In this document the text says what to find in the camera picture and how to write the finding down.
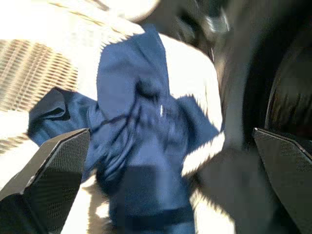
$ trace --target crumpled clothing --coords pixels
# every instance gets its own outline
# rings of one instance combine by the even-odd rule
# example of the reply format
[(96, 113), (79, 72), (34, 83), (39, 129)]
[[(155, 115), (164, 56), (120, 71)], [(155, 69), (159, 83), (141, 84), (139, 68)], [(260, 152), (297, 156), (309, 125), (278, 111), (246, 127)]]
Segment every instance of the crumpled clothing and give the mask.
[(194, 234), (184, 157), (218, 130), (193, 97), (170, 96), (165, 49), (154, 28), (104, 48), (94, 101), (52, 89), (30, 112), (38, 145), (90, 128), (83, 181), (93, 169), (110, 197), (110, 218), (126, 233)]

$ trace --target woven wicker surface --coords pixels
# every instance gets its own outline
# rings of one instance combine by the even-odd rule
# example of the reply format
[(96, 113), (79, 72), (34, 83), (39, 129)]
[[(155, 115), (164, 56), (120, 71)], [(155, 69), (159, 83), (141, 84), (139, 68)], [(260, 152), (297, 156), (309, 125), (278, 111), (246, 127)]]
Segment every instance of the woven wicker surface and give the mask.
[[(140, 26), (84, 0), (15, 1), (0, 9), (0, 19), (7, 22), (0, 32), (0, 111), (28, 112), (55, 86), (96, 99), (102, 49), (144, 32)], [(220, 129), (220, 101), (214, 98), (218, 92), (208, 92), (207, 96), (208, 86), (218, 90), (212, 63), (190, 46), (166, 36), (161, 39), (166, 48), (172, 95), (194, 95), (206, 116)], [(207, 99), (215, 101), (208, 104)], [(0, 139), (0, 189), (37, 149), (22, 132)], [(195, 172), (214, 155), (210, 151), (217, 152), (212, 143), (189, 155), (183, 173)], [(234, 233), (234, 224), (228, 216), (211, 204), (195, 184), (194, 188), (191, 202), (197, 232)], [(108, 218), (108, 199), (93, 177), (81, 185), (62, 233), (114, 233)]]

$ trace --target blue fabric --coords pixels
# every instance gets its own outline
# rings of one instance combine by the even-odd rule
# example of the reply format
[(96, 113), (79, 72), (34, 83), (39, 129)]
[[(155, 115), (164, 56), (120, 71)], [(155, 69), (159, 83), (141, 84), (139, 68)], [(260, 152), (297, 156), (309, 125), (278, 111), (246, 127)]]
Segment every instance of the blue fabric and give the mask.
[(30, 113), (29, 137), (41, 145), (90, 128), (83, 180), (97, 169), (113, 223), (126, 233), (195, 233), (182, 162), (218, 131), (193, 98), (170, 96), (165, 49), (154, 28), (104, 49), (97, 97), (52, 89)]

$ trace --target black object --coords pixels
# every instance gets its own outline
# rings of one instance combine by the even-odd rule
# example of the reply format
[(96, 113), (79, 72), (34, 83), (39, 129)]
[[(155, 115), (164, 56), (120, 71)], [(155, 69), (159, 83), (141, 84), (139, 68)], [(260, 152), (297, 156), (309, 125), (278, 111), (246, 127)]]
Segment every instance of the black object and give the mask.
[(229, 214), (237, 234), (300, 233), (272, 189), (257, 148), (223, 150), (198, 180), (209, 200)]
[(154, 12), (139, 22), (151, 23), (157, 31), (191, 44), (210, 56), (219, 35), (229, 28), (223, 9), (228, 0), (162, 0)]
[(88, 129), (46, 141), (0, 191), (0, 234), (59, 234), (77, 195)]
[(312, 233), (312, 142), (254, 130), (270, 183), (302, 234)]

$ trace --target blue cloth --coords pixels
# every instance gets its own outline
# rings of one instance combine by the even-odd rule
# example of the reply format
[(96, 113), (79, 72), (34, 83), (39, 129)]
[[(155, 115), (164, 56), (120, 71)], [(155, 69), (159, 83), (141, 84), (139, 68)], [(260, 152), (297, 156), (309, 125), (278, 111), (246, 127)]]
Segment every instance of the blue cloth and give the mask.
[(182, 162), (218, 131), (192, 97), (170, 96), (154, 28), (103, 50), (97, 97), (52, 89), (30, 112), (29, 137), (41, 145), (90, 128), (83, 180), (97, 169), (112, 222), (126, 233), (195, 233)]

